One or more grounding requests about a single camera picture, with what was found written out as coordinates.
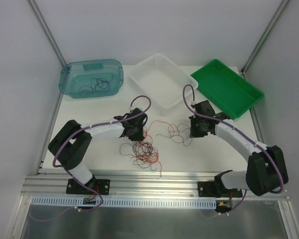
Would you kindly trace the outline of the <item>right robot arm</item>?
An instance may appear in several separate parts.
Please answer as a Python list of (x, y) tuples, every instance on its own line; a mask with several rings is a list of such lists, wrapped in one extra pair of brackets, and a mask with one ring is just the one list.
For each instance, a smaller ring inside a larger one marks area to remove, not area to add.
[(216, 113), (209, 101), (190, 106), (190, 138), (209, 134), (219, 137), (232, 146), (247, 162), (245, 171), (227, 170), (217, 174), (212, 182), (203, 186), (210, 197), (224, 197), (235, 189), (250, 190), (257, 196), (280, 193), (289, 176), (284, 154), (280, 147), (267, 146), (251, 139), (234, 125), (224, 112)]

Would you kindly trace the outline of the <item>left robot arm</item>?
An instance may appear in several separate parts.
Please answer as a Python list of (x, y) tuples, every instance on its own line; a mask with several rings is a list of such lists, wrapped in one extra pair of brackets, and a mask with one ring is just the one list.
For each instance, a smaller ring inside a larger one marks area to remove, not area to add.
[(141, 109), (115, 116), (109, 122), (83, 127), (75, 120), (68, 121), (48, 145), (60, 166), (67, 171), (84, 194), (96, 189), (97, 180), (83, 163), (92, 141), (127, 137), (130, 141), (143, 141), (143, 127), (148, 120)]

